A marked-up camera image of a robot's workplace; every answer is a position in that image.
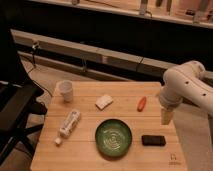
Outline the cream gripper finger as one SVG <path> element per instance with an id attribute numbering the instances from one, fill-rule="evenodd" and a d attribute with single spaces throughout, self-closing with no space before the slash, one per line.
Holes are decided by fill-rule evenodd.
<path id="1" fill-rule="evenodd" d="M 168 125 L 173 118 L 172 108 L 162 108 L 161 109 L 161 124 Z"/>

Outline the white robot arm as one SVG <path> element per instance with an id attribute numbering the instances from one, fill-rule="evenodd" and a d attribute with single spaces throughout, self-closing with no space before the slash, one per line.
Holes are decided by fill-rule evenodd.
<path id="1" fill-rule="evenodd" d="M 187 99 L 213 117 L 213 87 L 202 81 L 205 67 L 198 61 L 189 61 L 168 68 L 163 74 L 164 86 L 159 92 L 161 123 L 168 125 L 173 110 Z"/>

